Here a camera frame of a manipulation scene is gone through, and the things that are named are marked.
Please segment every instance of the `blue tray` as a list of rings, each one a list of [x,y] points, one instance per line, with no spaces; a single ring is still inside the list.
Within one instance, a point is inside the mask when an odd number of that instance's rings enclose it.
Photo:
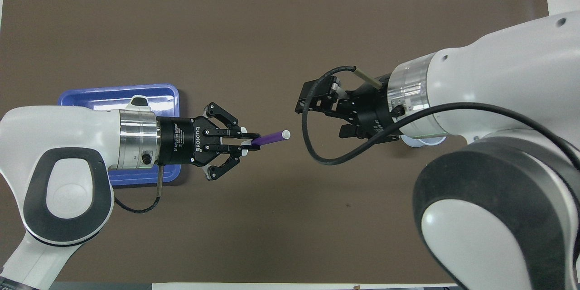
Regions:
[[[59,106],[85,106],[93,110],[124,109],[135,95],[147,96],[151,111],[158,116],[179,116],[179,92],[172,84],[149,84],[121,87],[68,90],[58,98]],[[109,179],[115,185],[157,183],[156,165],[151,169],[111,170]],[[181,172],[179,164],[167,165],[163,182],[168,183]]]

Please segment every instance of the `marker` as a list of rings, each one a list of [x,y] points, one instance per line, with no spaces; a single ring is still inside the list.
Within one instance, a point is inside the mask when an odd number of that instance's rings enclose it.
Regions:
[[[270,143],[276,143],[277,141],[287,140],[288,138],[290,138],[290,131],[283,130],[266,136],[257,137],[257,139],[252,140],[252,145],[262,146]]]

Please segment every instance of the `robotic arm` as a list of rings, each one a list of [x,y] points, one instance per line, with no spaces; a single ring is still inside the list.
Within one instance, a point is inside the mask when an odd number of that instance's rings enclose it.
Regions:
[[[252,145],[264,143],[259,137],[213,102],[191,119],[156,117],[140,96],[126,110],[27,106],[9,111],[0,121],[0,172],[14,194],[26,234],[4,265],[0,289],[47,290],[69,257],[96,236],[117,201],[108,169],[159,165],[151,209],[161,196],[164,165],[193,164],[208,180],[216,180],[248,151],[259,150]],[[223,145],[224,138],[248,141]],[[228,155],[226,162],[211,165],[220,154]]]
[[[365,84],[342,90],[340,71]],[[572,290],[580,251],[578,84],[580,12],[573,12],[425,55],[377,79],[338,67],[304,84],[295,111],[322,164],[399,135],[461,135],[468,146],[431,162],[415,184],[415,222],[433,257],[471,290]],[[322,158],[308,136],[309,111],[345,120],[339,137],[369,141]]]

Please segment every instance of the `brown mat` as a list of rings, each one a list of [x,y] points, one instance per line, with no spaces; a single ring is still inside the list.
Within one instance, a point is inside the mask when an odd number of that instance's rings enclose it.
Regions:
[[[115,207],[58,280],[450,281],[419,240],[411,195],[425,164],[464,140],[418,150],[382,144],[321,166],[302,141],[297,96],[303,82],[338,65],[383,75],[545,15],[545,0],[4,0],[0,115],[56,104],[71,88],[172,83],[182,116],[217,102],[250,132],[292,132],[218,181],[183,167],[148,214]],[[310,118],[321,154],[360,143],[338,139],[339,121]],[[116,195],[142,208],[155,189]],[[24,229],[3,180],[0,212],[4,262]]]

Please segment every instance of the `black cable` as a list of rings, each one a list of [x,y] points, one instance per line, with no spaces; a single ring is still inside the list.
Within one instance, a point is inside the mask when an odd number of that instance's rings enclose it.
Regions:
[[[143,213],[147,213],[150,210],[154,209],[157,206],[157,203],[159,203],[160,199],[161,199],[161,197],[156,197],[153,204],[151,204],[151,206],[147,207],[146,209],[132,209],[132,208],[128,207],[127,205],[123,204],[116,196],[115,196],[115,203],[117,205],[119,205],[122,209],[126,209],[131,213],[143,214]]]
[[[358,146],[354,150],[352,150],[352,151],[350,151],[342,156],[339,156],[339,157],[333,158],[333,159],[323,158],[316,153],[316,151],[312,147],[312,143],[310,142],[310,137],[308,135],[308,125],[307,125],[308,108],[310,107],[310,104],[312,102],[314,90],[320,84],[321,81],[323,81],[324,79],[326,79],[326,78],[328,78],[336,73],[339,73],[341,71],[354,71],[354,70],[352,70],[352,68],[356,69],[356,67],[342,66],[342,67],[337,67],[335,69],[332,69],[331,71],[328,71],[327,73],[325,73],[321,78],[319,78],[312,85],[312,88],[308,92],[308,95],[306,96],[306,100],[304,102],[304,108],[302,110],[302,135],[304,137],[304,143],[306,144],[306,149],[308,150],[310,155],[315,160],[320,162],[321,164],[336,165],[336,164],[341,164],[341,163],[344,163],[348,160],[351,160],[352,158],[355,158],[357,155],[368,150],[371,146],[373,146],[376,143],[378,143],[379,141],[381,141],[381,139],[383,139],[387,135],[391,135],[396,130],[398,130],[398,129],[404,127],[405,125],[408,125],[409,123],[412,123],[413,121],[416,121],[420,118],[424,118],[426,116],[436,114],[439,112],[444,112],[444,111],[458,110],[458,109],[469,109],[469,110],[481,110],[481,111],[493,112],[493,113],[507,116],[507,117],[512,118],[514,120],[520,121],[520,123],[527,125],[531,129],[534,129],[535,131],[538,131],[539,133],[544,135],[547,139],[549,139],[552,143],[554,143],[566,155],[566,157],[570,160],[570,162],[572,163],[574,168],[576,168],[577,170],[580,170],[580,159],[578,159],[576,154],[574,154],[574,152],[572,151],[570,146],[568,146],[567,142],[565,140],[561,139],[560,137],[558,137],[557,135],[555,135],[554,133],[552,133],[549,129],[547,129],[546,127],[544,127],[540,123],[538,123],[538,122],[536,122],[536,121],[534,121],[534,120],[532,120],[532,119],[530,119],[522,114],[519,114],[515,111],[508,110],[506,108],[502,108],[501,106],[493,106],[491,104],[476,103],[476,102],[455,102],[455,103],[441,104],[439,106],[432,106],[430,108],[423,109],[423,110],[417,112],[416,114],[412,114],[410,116],[407,116],[407,117],[401,119],[400,121],[397,121],[396,123],[393,123],[393,125],[387,126],[380,133],[373,135],[373,137],[371,137],[364,144],[361,144],[360,146]]]

